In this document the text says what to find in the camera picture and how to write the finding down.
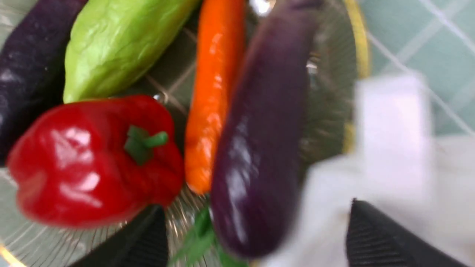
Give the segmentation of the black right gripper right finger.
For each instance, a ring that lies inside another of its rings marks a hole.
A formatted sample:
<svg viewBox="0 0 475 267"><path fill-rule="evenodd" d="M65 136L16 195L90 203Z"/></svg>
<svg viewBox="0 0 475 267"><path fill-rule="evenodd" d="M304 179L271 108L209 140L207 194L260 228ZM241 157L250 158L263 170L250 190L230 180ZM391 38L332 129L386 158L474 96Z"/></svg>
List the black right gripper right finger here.
<svg viewBox="0 0 475 267"><path fill-rule="evenodd" d="M354 199L346 233L350 267L463 267L367 201Z"/></svg>

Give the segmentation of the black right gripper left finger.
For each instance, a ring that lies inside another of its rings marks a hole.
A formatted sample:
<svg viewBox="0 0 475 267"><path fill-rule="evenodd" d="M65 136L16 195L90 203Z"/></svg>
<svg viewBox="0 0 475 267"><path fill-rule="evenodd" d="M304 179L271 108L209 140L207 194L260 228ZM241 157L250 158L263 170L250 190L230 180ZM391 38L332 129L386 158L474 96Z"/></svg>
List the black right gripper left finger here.
<svg viewBox="0 0 475 267"><path fill-rule="evenodd" d="M72 267L166 267L168 239L165 213L149 206Z"/></svg>

